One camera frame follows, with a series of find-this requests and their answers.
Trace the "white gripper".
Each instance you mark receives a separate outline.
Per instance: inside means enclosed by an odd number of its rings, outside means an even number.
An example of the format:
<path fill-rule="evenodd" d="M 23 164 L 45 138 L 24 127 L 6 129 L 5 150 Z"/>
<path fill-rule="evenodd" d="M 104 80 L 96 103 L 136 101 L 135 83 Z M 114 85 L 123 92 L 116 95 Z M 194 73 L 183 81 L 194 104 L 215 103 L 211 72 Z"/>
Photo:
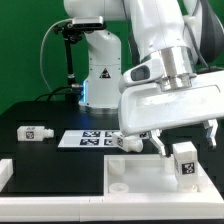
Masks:
<path fill-rule="evenodd" d="M 186 89 L 162 92 L 157 83 L 126 89 L 119 104 L 119 127 L 126 135 L 149 132 L 161 157 L 166 149 L 161 130 L 203 123 L 206 139 L 216 147 L 217 118 L 224 117 L 224 71 L 198 75 Z"/>

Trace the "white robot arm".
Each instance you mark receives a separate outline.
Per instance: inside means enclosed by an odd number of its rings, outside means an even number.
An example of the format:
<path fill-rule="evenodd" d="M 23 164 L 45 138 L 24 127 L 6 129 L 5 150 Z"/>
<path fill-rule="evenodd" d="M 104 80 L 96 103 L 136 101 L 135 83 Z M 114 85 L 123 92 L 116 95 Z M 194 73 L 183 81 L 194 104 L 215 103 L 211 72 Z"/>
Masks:
<path fill-rule="evenodd" d="M 197 123 L 216 143 L 224 70 L 195 69 L 224 49 L 224 27 L 207 0 L 64 0 L 64 8 L 88 42 L 79 105 L 117 112 L 115 146 L 139 152 L 146 134 L 163 152 L 162 131 Z"/>

